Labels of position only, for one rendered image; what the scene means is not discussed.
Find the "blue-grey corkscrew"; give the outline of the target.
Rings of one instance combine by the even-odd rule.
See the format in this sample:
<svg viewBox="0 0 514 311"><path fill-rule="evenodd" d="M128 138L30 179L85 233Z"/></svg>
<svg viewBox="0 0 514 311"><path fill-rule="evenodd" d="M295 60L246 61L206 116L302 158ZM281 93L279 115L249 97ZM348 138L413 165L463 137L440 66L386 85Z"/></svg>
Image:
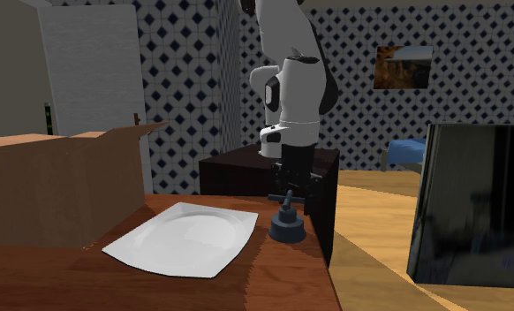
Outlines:
<svg viewBox="0 0 514 311"><path fill-rule="evenodd" d="M285 195L269 194L269 201L277 201L281 204L278 212L271 217L268 229L270 238L285 244L295 244L306 238L305 222L292 207L292 203L304 204L305 198L294 197L293 191L288 190Z"/></svg>

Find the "dark robot stand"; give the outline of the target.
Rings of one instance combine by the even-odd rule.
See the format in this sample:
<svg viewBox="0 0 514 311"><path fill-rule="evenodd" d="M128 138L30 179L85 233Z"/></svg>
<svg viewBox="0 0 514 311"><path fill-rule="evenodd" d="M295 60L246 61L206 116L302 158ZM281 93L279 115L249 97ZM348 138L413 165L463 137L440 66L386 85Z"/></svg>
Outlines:
<svg viewBox="0 0 514 311"><path fill-rule="evenodd" d="M203 195L263 196L278 194L272 158L259 154L258 145L248 145L199 161L200 193ZM322 176L316 199L306 205L323 257L330 263L336 217L336 191L340 152L314 151L312 173Z"/></svg>

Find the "blue bed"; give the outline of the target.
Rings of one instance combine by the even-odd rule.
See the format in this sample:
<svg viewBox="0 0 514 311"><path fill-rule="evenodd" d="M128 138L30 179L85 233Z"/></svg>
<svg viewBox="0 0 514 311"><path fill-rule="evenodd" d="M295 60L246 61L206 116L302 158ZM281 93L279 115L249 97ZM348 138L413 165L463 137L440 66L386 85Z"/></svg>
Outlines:
<svg viewBox="0 0 514 311"><path fill-rule="evenodd" d="M380 171L386 171L391 164L420 174L426 152L426 139L393 140L382 149Z"/></svg>

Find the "brown wooden table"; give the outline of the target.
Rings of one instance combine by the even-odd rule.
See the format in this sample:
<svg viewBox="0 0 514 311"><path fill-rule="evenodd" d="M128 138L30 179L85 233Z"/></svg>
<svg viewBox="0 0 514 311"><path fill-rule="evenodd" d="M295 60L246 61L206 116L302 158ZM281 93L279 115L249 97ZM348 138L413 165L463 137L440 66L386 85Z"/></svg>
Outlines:
<svg viewBox="0 0 514 311"><path fill-rule="evenodd" d="M255 212L241 253L212 279L129 268L102 248L177 202ZM149 194L86 248L0 247L0 311L341 311L311 220L298 244L268 235L278 206L264 197Z"/></svg>

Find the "white square plate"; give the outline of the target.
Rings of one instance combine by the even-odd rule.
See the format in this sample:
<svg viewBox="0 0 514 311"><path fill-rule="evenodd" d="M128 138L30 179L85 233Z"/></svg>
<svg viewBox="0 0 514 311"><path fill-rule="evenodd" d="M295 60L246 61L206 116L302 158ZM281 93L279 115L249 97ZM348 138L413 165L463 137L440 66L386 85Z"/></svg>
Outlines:
<svg viewBox="0 0 514 311"><path fill-rule="evenodd" d="M216 277L243 250L258 214L179 202L102 249L135 269L169 277Z"/></svg>

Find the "black glossy box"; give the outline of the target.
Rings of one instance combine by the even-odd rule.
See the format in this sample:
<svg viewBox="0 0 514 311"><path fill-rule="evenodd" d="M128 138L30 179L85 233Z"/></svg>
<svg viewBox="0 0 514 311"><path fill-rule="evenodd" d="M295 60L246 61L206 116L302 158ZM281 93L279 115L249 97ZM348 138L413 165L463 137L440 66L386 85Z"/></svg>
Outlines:
<svg viewBox="0 0 514 311"><path fill-rule="evenodd" d="M428 127L406 272L514 288L514 125Z"/></svg>

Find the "white door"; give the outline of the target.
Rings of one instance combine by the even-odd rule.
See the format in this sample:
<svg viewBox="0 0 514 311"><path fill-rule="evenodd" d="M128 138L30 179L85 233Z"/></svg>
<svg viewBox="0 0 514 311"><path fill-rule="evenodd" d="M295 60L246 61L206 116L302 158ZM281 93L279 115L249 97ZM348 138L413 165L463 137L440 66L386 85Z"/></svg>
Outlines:
<svg viewBox="0 0 514 311"><path fill-rule="evenodd" d="M38 17L57 134L146 124L133 5L48 6Z"/></svg>

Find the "open brown cardboard box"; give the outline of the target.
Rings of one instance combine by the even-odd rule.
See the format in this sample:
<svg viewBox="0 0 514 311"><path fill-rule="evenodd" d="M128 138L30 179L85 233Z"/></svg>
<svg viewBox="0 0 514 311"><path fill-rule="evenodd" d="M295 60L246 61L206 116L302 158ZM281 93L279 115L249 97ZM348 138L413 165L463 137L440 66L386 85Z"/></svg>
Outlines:
<svg viewBox="0 0 514 311"><path fill-rule="evenodd" d="M86 247L142 207L140 138L158 126L0 137L0 246Z"/></svg>

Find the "landscape wall picture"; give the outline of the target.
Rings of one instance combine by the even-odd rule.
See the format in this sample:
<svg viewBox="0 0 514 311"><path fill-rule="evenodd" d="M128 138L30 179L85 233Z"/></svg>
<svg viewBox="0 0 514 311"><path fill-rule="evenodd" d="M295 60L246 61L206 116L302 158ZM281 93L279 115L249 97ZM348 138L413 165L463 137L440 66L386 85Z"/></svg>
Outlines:
<svg viewBox="0 0 514 311"><path fill-rule="evenodd" d="M432 46L379 46L374 89L427 88L432 55Z"/></svg>

